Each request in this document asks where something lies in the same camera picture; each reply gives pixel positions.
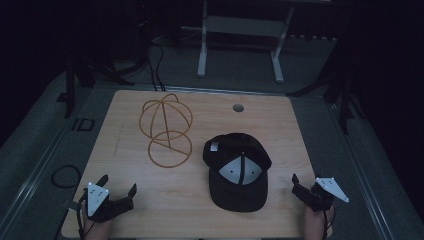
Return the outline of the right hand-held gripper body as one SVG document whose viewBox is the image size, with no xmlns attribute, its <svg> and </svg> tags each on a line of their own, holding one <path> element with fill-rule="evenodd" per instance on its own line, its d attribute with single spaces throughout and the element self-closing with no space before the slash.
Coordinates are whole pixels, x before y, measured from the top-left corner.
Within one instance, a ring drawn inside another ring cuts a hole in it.
<svg viewBox="0 0 424 240">
<path fill-rule="evenodd" d="M 314 212 L 329 210 L 334 203 L 334 198 L 338 198 L 345 203 L 349 203 L 349 197 L 344 193 L 334 178 L 321 178 L 317 177 L 315 183 L 321 187 L 319 195 L 311 191 L 311 187 L 298 187 L 297 197 L 309 206 Z"/>
</svg>

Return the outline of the black metal stand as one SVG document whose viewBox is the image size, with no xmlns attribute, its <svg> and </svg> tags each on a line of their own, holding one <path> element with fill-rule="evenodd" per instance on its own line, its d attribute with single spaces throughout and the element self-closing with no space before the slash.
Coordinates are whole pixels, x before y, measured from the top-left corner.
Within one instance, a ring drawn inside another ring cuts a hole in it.
<svg viewBox="0 0 424 240">
<path fill-rule="evenodd" d="M 347 134 L 347 120 L 352 116 L 349 106 L 354 76 L 354 64 L 346 42 L 339 38 L 320 71 L 317 80 L 306 87 L 287 93 L 287 96 L 300 97 L 327 85 L 328 88 L 323 95 L 323 100 L 327 104 L 335 104 L 337 101 L 340 101 L 338 124 L 343 133 Z"/>
<path fill-rule="evenodd" d="M 57 101 L 66 104 L 66 111 L 64 118 L 67 119 L 71 116 L 76 106 L 75 98 L 75 78 L 78 78 L 83 87 L 93 87 L 95 80 L 91 76 L 92 72 L 103 75 L 106 79 L 116 82 L 121 85 L 133 85 L 133 82 L 127 81 L 123 78 L 124 75 L 133 73 L 141 68 L 141 65 L 135 64 L 128 68 L 115 70 L 105 64 L 96 61 L 94 58 L 80 52 L 73 53 L 66 65 L 66 91 L 61 93 Z"/>
</svg>

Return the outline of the gold wire hat stand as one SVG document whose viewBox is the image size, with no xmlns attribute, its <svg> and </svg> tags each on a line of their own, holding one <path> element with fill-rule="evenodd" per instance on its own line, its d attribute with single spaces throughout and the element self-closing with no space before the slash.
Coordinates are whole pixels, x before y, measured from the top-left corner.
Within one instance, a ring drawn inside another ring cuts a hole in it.
<svg viewBox="0 0 424 240">
<path fill-rule="evenodd" d="M 149 160 L 161 168 L 176 168 L 192 155 L 188 132 L 193 124 L 191 109 L 176 94 L 148 100 L 142 106 L 138 125 L 148 139 Z"/>
</svg>

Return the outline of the person's left hand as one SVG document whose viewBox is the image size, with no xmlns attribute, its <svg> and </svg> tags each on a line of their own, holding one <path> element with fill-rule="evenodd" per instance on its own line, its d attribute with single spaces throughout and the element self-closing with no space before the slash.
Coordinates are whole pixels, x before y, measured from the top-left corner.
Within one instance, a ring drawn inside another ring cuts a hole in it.
<svg viewBox="0 0 424 240">
<path fill-rule="evenodd" d="M 83 237 L 84 240 L 109 240 L 112 232 L 114 220 L 103 223 L 96 223 L 89 220 L 87 214 L 83 212 Z"/>
</svg>

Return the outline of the person's right hand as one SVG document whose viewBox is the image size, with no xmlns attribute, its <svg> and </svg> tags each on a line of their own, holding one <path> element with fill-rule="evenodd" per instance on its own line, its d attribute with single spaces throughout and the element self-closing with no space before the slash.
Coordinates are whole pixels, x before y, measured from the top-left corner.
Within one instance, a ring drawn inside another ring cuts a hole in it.
<svg viewBox="0 0 424 240">
<path fill-rule="evenodd" d="M 304 240 L 322 240 L 325 227 L 334 218 L 334 207 L 326 213 L 314 212 L 309 206 L 304 206 L 303 237 Z"/>
</svg>

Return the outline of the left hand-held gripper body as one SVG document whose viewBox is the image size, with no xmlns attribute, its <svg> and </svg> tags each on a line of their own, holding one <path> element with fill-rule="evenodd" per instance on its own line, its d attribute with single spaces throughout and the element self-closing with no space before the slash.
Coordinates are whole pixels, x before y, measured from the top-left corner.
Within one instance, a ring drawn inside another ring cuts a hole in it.
<svg viewBox="0 0 424 240">
<path fill-rule="evenodd" d="M 87 187 L 86 213 L 89 220 L 103 223 L 134 208 L 133 199 L 126 197 L 112 201 L 110 191 L 104 187 L 89 183 Z"/>
</svg>

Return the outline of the black baseball cap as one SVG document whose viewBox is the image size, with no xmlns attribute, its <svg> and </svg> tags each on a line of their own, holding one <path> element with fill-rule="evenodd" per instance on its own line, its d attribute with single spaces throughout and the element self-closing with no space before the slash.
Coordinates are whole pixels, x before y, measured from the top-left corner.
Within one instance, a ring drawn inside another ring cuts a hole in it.
<svg viewBox="0 0 424 240">
<path fill-rule="evenodd" d="M 268 170 L 272 161 L 253 136 L 245 133 L 218 135 L 203 148 L 209 168 L 209 192 L 220 208 L 255 212 L 266 203 Z"/>
</svg>

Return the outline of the white metal desk frame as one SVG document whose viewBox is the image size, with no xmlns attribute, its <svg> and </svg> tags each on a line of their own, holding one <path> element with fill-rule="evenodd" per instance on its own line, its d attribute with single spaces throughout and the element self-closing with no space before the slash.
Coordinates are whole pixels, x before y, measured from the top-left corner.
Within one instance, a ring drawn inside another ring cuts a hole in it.
<svg viewBox="0 0 424 240">
<path fill-rule="evenodd" d="M 210 34 L 272 38 L 275 45 L 269 51 L 274 81 L 284 82 L 280 56 L 293 19 L 302 7 L 329 4 L 327 0 L 184 0 L 194 5 L 200 17 L 200 49 L 197 76 L 206 76 L 208 37 Z"/>
</svg>

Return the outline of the black rectangular floor bracket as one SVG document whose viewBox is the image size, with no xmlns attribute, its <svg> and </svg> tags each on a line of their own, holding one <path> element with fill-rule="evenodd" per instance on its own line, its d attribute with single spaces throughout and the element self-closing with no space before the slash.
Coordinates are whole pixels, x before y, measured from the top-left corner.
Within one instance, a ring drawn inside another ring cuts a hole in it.
<svg viewBox="0 0 424 240">
<path fill-rule="evenodd" d="M 91 131 L 94 128 L 95 121 L 92 119 L 86 119 L 86 118 L 77 118 L 73 125 L 71 130 L 72 131 Z"/>
</svg>

